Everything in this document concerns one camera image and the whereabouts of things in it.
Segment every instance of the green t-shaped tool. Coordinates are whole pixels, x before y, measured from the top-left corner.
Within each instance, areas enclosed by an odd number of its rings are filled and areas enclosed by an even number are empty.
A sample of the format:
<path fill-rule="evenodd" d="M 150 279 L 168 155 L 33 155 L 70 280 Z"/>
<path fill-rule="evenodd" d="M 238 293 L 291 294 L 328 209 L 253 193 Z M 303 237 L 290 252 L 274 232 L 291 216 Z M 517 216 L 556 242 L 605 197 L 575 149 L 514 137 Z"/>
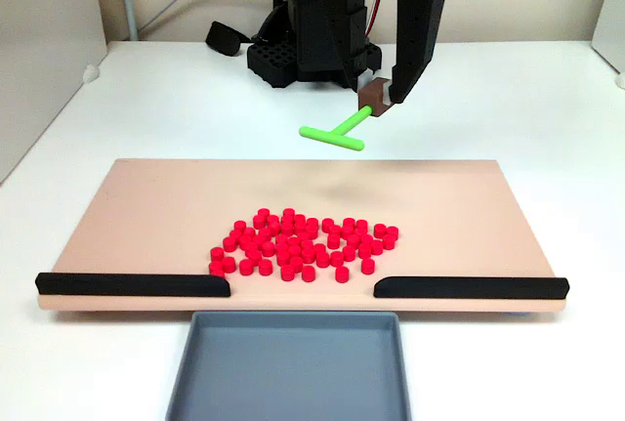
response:
<path fill-rule="evenodd" d="M 354 115 L 345 120 L 332 131 L 322 131 L 317 130 L 316 128 L 303 126 L 302 128 L 300 128 L 300 136 L 315 141 L 321 141 L 322 143 L 327 143 L 329 145 L 346 147 L 347 149 L 352 150 L 363 150 L 364 141 L 357 140 L 356 138 L 350 138 L 349 136 L 345 135 L 352 131 L 353 128 L 358 126 L 358 124 L 363 121 L 367 116 L 369 116 L 372 111 L 373 110 L 369 105 L 365 105 L 363 108 L 361 108 Z"/>

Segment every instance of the red cylindrical piece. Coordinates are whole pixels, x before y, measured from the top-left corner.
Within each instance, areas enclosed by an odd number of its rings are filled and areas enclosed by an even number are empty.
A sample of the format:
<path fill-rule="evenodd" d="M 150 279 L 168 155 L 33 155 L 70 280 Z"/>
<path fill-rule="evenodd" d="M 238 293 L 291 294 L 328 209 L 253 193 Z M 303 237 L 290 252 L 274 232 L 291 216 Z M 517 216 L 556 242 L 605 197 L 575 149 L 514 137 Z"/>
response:
<path fill-rule="evenodd" d="M 321 221 L 321 230 L 325 233 L 329 233 L 332 226 L 334 226 L 334 220 L 330 218 L 325 218 Z"/>
<path fill-rule="evenodd" d="M 314 262 L 314 249 L 312 247 L 302 249 L 302 260 L 306 264 Z"/>
<path fill-rule="evenodd" d="M 350 269 L 348 267 L 338 267 L 334 275 L 338 282 L 348 282 L 350 280 Z"/>
<path fill-rule="evenodd" d="M 234 273 L 236 271 L 236 261 L 232 257 L 224 257 L 222 267 L 226 273 Z"/>
<path fill-rule="evenodd" d="M 345 261 L 345 257 L 343 256 L 343 252 L 332 252 L 330 254 L 330 265 L 333 267 L 342 267 L 343 262 Z"/>
<path fill-rule="evenodd" d="M 267 223 L 267 217 L 265 216 L 254 216 L 254 219 L 252 219 L 252 224 L 254 225 L 254 229 L 263 228 L 266 223 Z"/>
<path fill-rule="evenodd" d="M 304 282 L 313 282 L 316 276 L 316 270 L 314 267 L 303 267 L 302 268 L 302 279 Z"/>
<path fill-rule="evenodd" d="M 249 276 L 254 272 L 254 264 L 251 260 L 243 259 L 241 260 L 241 263 L 238 264 L 238 270 L 244 276 Z"/>
<path fill-rule="evenodd" d="M 280 277 L 283 281 L 292 281 L 295 278 L 295 270 L 291 265 L 284 265 L 280 269 Z"/>
<path fill-rule="evenodd" d="M 282 223 L 282 233 L 287 237 L 293 235 L 293 223 Z"/>
<path fill-rule="evenodd" d="M 279 252 L 289 253 L 289 246 L 286 244 L 286 242 L 280 242 L 275 245 L 275 253 L 277 254 Z"/>
<path fill-rule="evenodd" d="M 211 248 L 211 262 L 221 262 L 224 260 L 224 249 L 222 247 Z"/>
<path fill-rule="evenodd" d="M 356 235 L 355 233 L 348 236 L 347 241 L 348 241 L 348 245 L 350 245 L 350 247 L 353 247 L 353 248 L 356 248 L 360 245 L 360 237 Z"/>
<path fill-rule="evenodd" d="M 314 249 L 314 253 L 325 252 L 325 245 L 322 243 L 316 243 L 315 245 L 312 246 L 312 248 Z"/>
<path fill-rule="evenodd" d="M 395 238 L 395 240 L 397 240 L 399 238 L 399 229 L 396 228 L 395 226 L 388 226 L 387 235 L 392 235 Z"/>
<path fill-rule="evenodd" d="M 260 262 L 258 262 L 258 271 L 262 276 L 269 276 L 273 273 L 273 264 L 271 260 L 264 258 Z"/>
<path fill-rule="evenodd" d="M 360 270 L 363 274 L 373 274 L 375 272 L 375 262 L 370 258 L 365 258 L 360 264 Z"/>
<path fill-rule="evenodd" d="M 319 226 L 308 224 L 304 229 L 304 232 L 307 233 L 312 240 L 315 240 L 319 237 Z"/>
<path fill-rule="evenodd" d="M 347 240 L 350 235 L 354 235 L 354 228 L 352 226 L 343 226 L 341 228 L 341 238 Z"/>
<path fill-rule="evenodd" d="M 263 254 L 260 250 L 252 250 L 251 252 L 246 252 L 245 256 L 254 264 L 254 266 L 258 265 L 258 262 L 263 258 Z"/>
<path fill-rule="evenodd" d="M 224 265 L 222 262 L 211 262 L 208 264 L 208 273 L 215 274 L 215 271 L 224 272 Z"/>
<path fill-rule="evenodd" d="M 328 235 L 328 248 L 336 250 L 341 246 L 341 236 L 337 233 L 331 233 Z"/>
<path fill-rule="evenodd" d="M 382 245 L 385 250 L 393 250 L 395 248 L 395 238 L 392 235 L 385 235 L 382 239 Z"/>
<path fill-rule="evenodd" d="M 367 231 L 369 229 L 369 223 L 367 223 L 364 219 L 358 219 L 355 222 L 355 228 Z"/>
<path fill-rule="evenodd" d="M 293 267 L 295 273 L 300 273 L 304 267 L 304 260 L 302 260 L 302 257 L 291 257 L 289 265 Z"/>
<path fill-rule="evenodd" d="M 358 258 L 371 258 L 371 246 L 363 243 L 358 247 Z"/>
<path fill-rule="evenodd" d="M 384 224 L 376 224 L 373 227 L 373 236 L 375 238 L 382 238 L 387 233 L 387 227 Z"/>
<path fill-rule="evenodd" d="M 247 247 L 250 243 L 252 243 L 251 235 L 244 234 L 238 240 L 238 246 L 241 248 L 241 250 L 245 250 L 245 247 Z"/>
<path fill-rule="evenodd" d="M 272 257 L 275 254 L 275 245 L 273 242 L 265 242 L 261 245 L 261 251 L 264 257 Z"/>
<path fill-rule="evenodd" d="M 316 265 L 320 268 L 328 268 L 330 266 L 330 255 L 327 252 L 319 252 L 316 255 Z"/>
<path fill-rule="evenodd" d="M 236 250 L 236 240 L 233 239 L 232 237 L 226 237 L 223 240 L 223 244 L 224 244 L 224 251 L 226 252 L 233 252 L 234 250 Z"/>
<path fill-rule="evenodd" d="M 290 259 L 291 259 L 291 254 L 288 251 L 277 252 L 275 254 L 275 260 L 277 261 L 277 265 L 279 267 L 288 265 Z"/>
<path fill-rule="evenodd" d="M 371 241 L 371 255 L 382 255 L 384 247 L 382 246 L 382 240 Z"/>
<path fill-rule="evenodd" d="M 280 233 L 280 223 L 279 222 L 270 223 L 270 233 L 271 233 L 272 237 L 277 237 L 277 235 Z"/>
<path fill-rule="evenodd" d="M 355 247 L 352 247 L 351 245 L 343 247 L 343 258 L 346 262 L 352 262 L 355 260 Z"/>
<path fill-rule="evenodd" d="M 289 254 L 291 254 L 292 257 L 299 257 L 302 255 L 302 247 L 299 245 L 291 245 L 289 247 Z"/>

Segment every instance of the pile of red pieces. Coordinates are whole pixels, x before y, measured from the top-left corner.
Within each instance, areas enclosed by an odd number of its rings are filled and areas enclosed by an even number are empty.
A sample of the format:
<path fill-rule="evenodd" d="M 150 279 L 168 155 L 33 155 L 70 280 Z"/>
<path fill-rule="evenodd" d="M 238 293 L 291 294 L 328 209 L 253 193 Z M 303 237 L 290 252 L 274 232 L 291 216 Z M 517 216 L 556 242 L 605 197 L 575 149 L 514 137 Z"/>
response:
<path fill-rule="evenodd" d="M 273 273 L 273 262 L 280 268 L 284 281 L 292 281 L 301 274 L 305 282 L 313 282 L 317 268 L 335 267 L 335 278 L 345 283 L 350 279 L 347 263 L 360 259 L 360 270 L 364 274 L 375 272 L 372 256 L 382 255 L 385 250 L 393 250 L 399 238 L 399 229 L 384 224 L 376 224 L 373 234 L 369 233 L 367 221 L 346 218 L 343 225 L 332 219 L 321 221 L 321 232 L 326 233 L 325 243 L 319 239 L 319 219 L 306 218 L 295 214 L 291 208 L 278 217 L 267 208 L 259 209 L 252 220 L 252 227 L 245 221 L 236 221 L 233 230 L 223 241 L 223 247 L 211 249 L 209 273 L 225 277 L 236 271 L 234 257 L 227 256 L 240 248 L 245 257 L 238 264 L 241 274 L 248 276 L 258 268 L 262 276 Z"/>

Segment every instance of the white table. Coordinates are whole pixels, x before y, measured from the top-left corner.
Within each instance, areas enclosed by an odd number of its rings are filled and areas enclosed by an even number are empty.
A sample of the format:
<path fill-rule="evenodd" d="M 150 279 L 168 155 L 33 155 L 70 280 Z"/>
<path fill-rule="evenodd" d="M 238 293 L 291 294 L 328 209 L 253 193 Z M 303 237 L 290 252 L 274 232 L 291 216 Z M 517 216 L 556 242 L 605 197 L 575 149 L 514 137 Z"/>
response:
<path fill-rule="evenodd" d="M 271 89 L 200 43 L 114 43 L 0 188 L 0 419 L 165 415 L 190 314 L 40 311 L 48 271 L 117 157 L 494 158 L 557 275 L 559 315 L 400 315 L 413 418 L 622 419 L 625 92 L 585 42 L 438 45 L 362 153 L 298 136 L 355 94 Z M 394 48 L 383 75 L 390 74 Z"/>

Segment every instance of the red peg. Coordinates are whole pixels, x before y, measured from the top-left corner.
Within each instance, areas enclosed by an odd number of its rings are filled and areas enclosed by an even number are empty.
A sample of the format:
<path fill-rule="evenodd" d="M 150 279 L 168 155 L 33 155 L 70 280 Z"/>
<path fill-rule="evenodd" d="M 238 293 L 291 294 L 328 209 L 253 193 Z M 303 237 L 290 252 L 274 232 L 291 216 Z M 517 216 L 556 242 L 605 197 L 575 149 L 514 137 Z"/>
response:
<path fill-rule="evenodd" d="M 291 265 L 284 265 L 280 268 L 280 277 L 283 281 L 292 281 L 295 278 L 295 270 Z"/>
<path fill-rule="evenodd" d="M 232 257 L 224 257 L 222 267 L 226 273 L 234 273 L 236 271 L 236 261 Z"/>
<path fill-rule="evenodd" d="M 277 261 L 277 265 L 279 267 L 288 265 L 290 259 L 291 259 L 291 254 L 287 251 L 277 252 L 275 254 L 275 260 Z"/>
<path fill-rule="evenodd" d="M 304 282 L 313 282 L 316 275 L 314 267 L 308 266 L 302 268 L 302 279 Z"/>
<path fill-rule="evenodd" d="M 236 250 L 236 240 L 232 237 L 226 237 L 223 241 L 223 244 L 224 251 L 226 252 L 233 252 L 234 250 Z"/>
<path fill-rule="evenodd" d="M 395 238 L 392 235 L 385 235 L 382 239 L 382 245 L 385 250 L 393 250 L 395 248 Z"/>
<path fill-rule="evenodd" d="M 302 254 L 302 247 L 299 245 L 291 245 L 289 247 L 289 254 L 292 257 L 299 257 Z"/>
<path fill-rule="evenodd" d="M 293 235 L 293 223 L 282 223 L 282 233 L 287 237 Z"/>
<path fill-rule="evenodd" d="M 350 269 L 348 267 L 338 267 L 335 272 L 335 278 L 341 283 L 348 282 L 350 280 Z"/>
<path fill-rule="evenodd" d="M 289 265 L 293 267 L 295 273 L 300 273 L 304 267 L 304 260 L 302 260 L 302 257 L 291 257 Z"/>
<path fill-rule="evenodd" d="M 352 262 L 355 260 L 355 247 L 352 247 L 351 245 L 343 247 L 343 258 L 346 262 Z"/>
<path fill-rule="evenodd" d="M 224 260 L 224 249 L 222 247 L 211 248 L 211 261 L 221 262 Z"/>
<path fill-rule="evenodd" d="M 314 249 L 314 253 L 325 252 L 325 245 L 322 243 L 316 243 L 315 245 L 312 246 L 312 248 Z"/>
<path fill-rule="evenodd" d="M 360 237 L 353 233 L 348 237 L 348 245 L 353 248 L 357 248 L 360 245 Z"/>
<path fill-rule="evenodd" d="M 275 245 L 273 242 L 265 242 L 261 245 L 261 251 L 264 257 L 272 257 L 275 254 Z"/>
<path fill-rule="evenodd" d="M 328 235 L 328 248 L 336 250 L 341 246 L 341 236 L 337 233 L 331 233 Z"/>
<path fill-rule="evenodd" d="M 317 253 L 316 265 L 320 268 L 328 268 L 330 266 L 330 255 L 327 252 Z"/>
<path fill-rule="evenodd" d="M 266 223 L 267 223 L 267 218 L 265 216 L 254 216 L 254 219 L 252 220 L 254 229 L 263 228 Z"/>
<path fill-rule="evenodd" d="M 358 257 L 359 258 L 371 258 L 371 247 L 363 243 L 358 247 Z"/>
<path fill-rule="evenodd" d="M 249 276 L 254 272 L 254 264 L 251 260 L 243 259 L 241 263 L 238 264 L 238 269 L 244 276 Z"/>
<path fill-rule="evenodd" d="M 302 260 L 304 263 L 310 264 L 314 262 L 314 249 L 313 248 L 304 248 L 302 249 Z"/>
<path fill-rule="evenodd" d="M 371 254 L 372 255 L 382 255 L 384 252 L 384 247 L 382 245 L 382 240 L 372 240 L 371 241 Z"/>
<path fill-rule="evenodd" d="M 363 274 L 373 274 L 375 272 L 375 262 L 370 258 L 365 258 L 360 264 L 360 270 Z"/>
<path fill-rule="evenodd" d="M 334 221 L 330 218 L 325 218 L 321 221 L 321 230 L 325 233 L 329 233 L 332 226 L 334 226 Z"/>
<path fill-rule="evenodd" d="M 264 258 L 260 262 L 258 262 L 258 271 L 262 276 L 269 276 L 273 273 L 273 264 L 271 260 Z"/>
<path fill-rule="evenodd" d="M 355 222 L 355 228 L 356 229 L 362 229 L 363 231 L 368 231 L 369 223 L 367 223 L 364 219 L 358 219 Z"/>
<path fill-rule="evenodd" d="M 275 253 L 278 254 L 279 252 L 289 253 L 289 246 L 286 244 L 286 242 L 280 242 L 275 245 Z"/>
<path fill-rule="evenodd" d="M 333 267 L 342 267 L 344 261 L 343 252 L 336 251 L 330 254 L 330 265 Z"/>
<path fill-rule="evenodd" d="M 308 224 L 304 229 L 304 232 L 307 233 L 312 240 L 315 240 L 317 237 L 319 237 L 319 226 L 313 226 Z"/>
<path fill-rule="evenodd" d="M 270 223 L 270 233 L 272 237 L 277 237 L 280 233 L 280 223 Z"/>
<path fill-rule="evenodd" d="M 387 233 L 387 227 L 384 224 L 376 224 L 373 227 L 373 236 L 375 238 L 382 238 Z"/>

